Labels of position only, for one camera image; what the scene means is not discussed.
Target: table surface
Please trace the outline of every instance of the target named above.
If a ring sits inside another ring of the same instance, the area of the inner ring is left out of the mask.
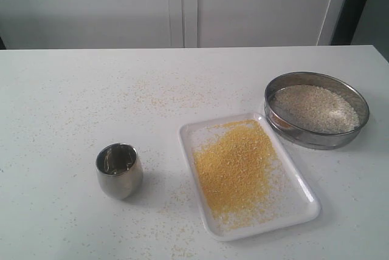
[[[386,259],[389,64],[372,46],[0,51],[1,259]],[[298,70],[353,85],[371,117],[348,146],[282,140],[320,199],[311,222],[233,242],[204,230],[178,129],[262,111]],[[95,158],[128,142],[145,179],[101,191]]]

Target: scattered cornmeal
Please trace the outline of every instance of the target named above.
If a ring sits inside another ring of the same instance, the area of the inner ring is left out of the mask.
[[[227,131],[194,153],[202,191],[213,217],[228,230],[253,225],[271,202],[269,178],[277,155],[255,120],[216,127]]]

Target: yellow grain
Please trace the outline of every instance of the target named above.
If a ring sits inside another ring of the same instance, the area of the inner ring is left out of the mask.
[[[269,205],[270,138],[255,120],[215,126],[227,131],[194,153],[202,191],[212,211],[229,229],[252,225]]]

